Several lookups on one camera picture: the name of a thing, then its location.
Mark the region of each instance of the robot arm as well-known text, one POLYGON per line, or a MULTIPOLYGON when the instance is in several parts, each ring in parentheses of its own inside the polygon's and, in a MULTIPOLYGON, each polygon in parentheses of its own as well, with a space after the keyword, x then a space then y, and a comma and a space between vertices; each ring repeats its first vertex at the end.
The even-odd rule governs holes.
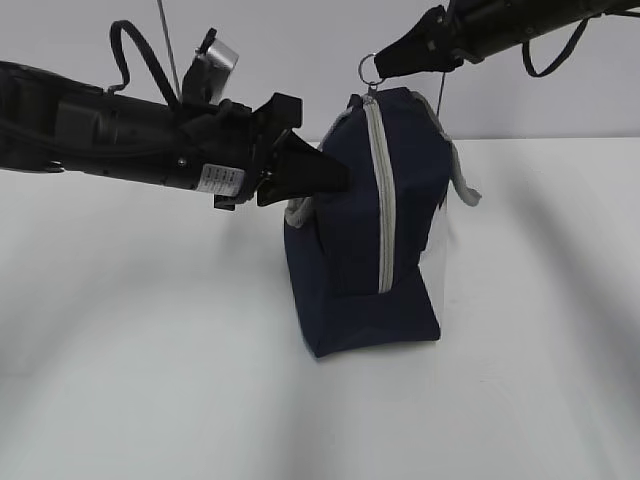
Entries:
POLYGON ((404 37, 376 55, 381 78, 418 72, 451 72, 464 61, 485 58, 523 45, 527 71, 546 76, 573 52, 590 19, 602 15, 640 17, 638 0, 451 0, 449 8, 429 10, 404 37), (544 72, 533 68, 529 42, 581 22, 558 59, 544 72))
POLYGON ((348 171, 292 130, 301 100, 275 94, 255 112, 223 100, 237 55, 210 30, 177 98, 151 47, 128 21, 111 45, 123 82, 107 91, 15 63, 0 62, 0 168, 81 171, 214 194, 232 210, 257 192, 269 205, 343 191, 348 171), (122 33, 140 50, 167 105, 117 94, 129 83, 122 33))

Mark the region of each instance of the sticker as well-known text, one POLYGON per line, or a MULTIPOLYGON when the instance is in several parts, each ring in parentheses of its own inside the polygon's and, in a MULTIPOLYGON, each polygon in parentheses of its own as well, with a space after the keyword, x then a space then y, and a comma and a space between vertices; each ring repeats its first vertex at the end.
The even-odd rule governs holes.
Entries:
POLYGON ((225 197, 235 197, 242 187, 244 173, 244 170, 239 168, 207 163, 202 167, 198 191, 225 197))

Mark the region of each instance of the black wire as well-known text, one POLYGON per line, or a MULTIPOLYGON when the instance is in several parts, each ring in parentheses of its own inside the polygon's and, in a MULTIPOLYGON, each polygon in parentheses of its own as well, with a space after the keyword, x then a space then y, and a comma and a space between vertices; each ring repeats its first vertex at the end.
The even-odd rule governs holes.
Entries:
POLYGON ((166 100, 167 105, 169 105, 169 108, 173 111, 178 110, 180 108, 180 102, 178 101, 173 88, 171 88, 171 84, 169 83, 160 62, 158 62, 155 53, 153 53, 153 49, 142 33, 140 33, 140 30, 138 30, 135 25, 128 20, 120 20, 111 24, 111 30, 109 32, 111 49, 113 50, 113 56, 116 59, 116 64, 122 74, 122 83, 109 87, 109 93, 124 90, 131 81, 129 66, 127 65, 127 60, 122 50, 123 31, 131 37, 131 40, 133 40, 133 43, 138 48, 140 55, 142 55, 142 58, 147 64, 147 68, 149 68, 149 71, 151 72, 156 85, 158 85, 160 92, 162 92, 162 96, 166 100))
POLYGON ((640 18, 640 12, 613 12, 609 15, 615 15, 617 17, 640 18))
POLYGON ((440 82, 440 94, 438 95, 438 110, 436 111, 436 115, 438 118, 440 117, 440 107, 442 107, 442 96, 444 94, 444 84, 447 80, 447 74, 444 72, 442 74, 442 81, 440 82))
POLYGON ((531 61, 531 43, 530 42, 523 43, 522 58, 524 60, 524 66, 527 69, 527 73, 534 78, 542 78, 542 77, 551 75, 558 68, 560 68, 560 66, 567 61, 567 59, 571 56, 571 54, 576 49, 578 42, 580 41, 580 39, 582 38, 582 35, 584 35, 584 32, 587 29, 589 20, 590 18, 587 18, 580 22, 580 25, 578 25, 578 28, 576 28, 576 31, 573 32, 573 35, 571 35, 571 38, 567 42, 567 45, 564 47, 562 52, 560 52, 560 55, 558 55, 558 58, 556 58, 551 63, 551 65, 549 65, 542 72, 536 71, 535 67, 533 66, 533 62, 531 61))

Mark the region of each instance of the gray fabric trim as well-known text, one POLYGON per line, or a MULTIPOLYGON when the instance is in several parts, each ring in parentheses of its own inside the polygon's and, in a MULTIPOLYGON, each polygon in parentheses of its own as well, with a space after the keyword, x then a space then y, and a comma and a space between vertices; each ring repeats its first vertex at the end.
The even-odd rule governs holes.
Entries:
MULTIPOLYGON (((342 112, 336 121, 333 122, 331 128, 327 132, 327 134, 320 142, 318 146, 318 150, 322 151, 324 147, 324 143, 327 141, 329 136, 338 128, 340 122, 342 122, 345 118, 351 115, 353 108, 348 108, 344 112, 342 112)), ((289 200, 287 204, 287 208, 284 211, 284 219, 290 227, 293 228, 302 228, 303 225, 311 218, 314 212, 313 198, 297 198, 295 200, 289 200)))
POLYGON ((444 138, 449 144, 451 144, 451 151, 453 153, 453 173, 451 176, 451 181, 453 182, 453 188, 455 188, 456 193, 466 205, 470 207, 477 206, 480 203, 482 195, 477 190, 474 190, 467 185, 467 180, 464 178, 464 174, 462 173, 458 149, 453 143, 453 140, 451 140, 451 137, 449 137, 449 135, 445 133, 444 129, 442 128, 442 124, 440 123, 440 119, 431 108, 431 105, 429 104, 427 99, 424 98, 419 92, 412 93, 416 99, 422 102, 425 109, 427 110, 427 113, 429 114, 429 117, 431 117, 431 121, 434 123, 434 125, 436 125, 436 127, 438 127, 442 138, 444 138))

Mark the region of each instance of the zipper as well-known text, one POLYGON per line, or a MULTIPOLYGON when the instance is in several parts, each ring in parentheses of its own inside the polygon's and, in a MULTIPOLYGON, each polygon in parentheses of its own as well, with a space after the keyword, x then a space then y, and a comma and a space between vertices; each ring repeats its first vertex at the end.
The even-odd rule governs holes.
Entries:
POLYGON ((369 143, 373 158, 373 171, 378 185, 380 205, 380 270, 378 292, 387 293, 393 286, 393 264, 396 243, 396 188, 393 181, 391 155, 382 122, 380 105, 371 95, 365 95, 364 111, 367 116, 369 143))

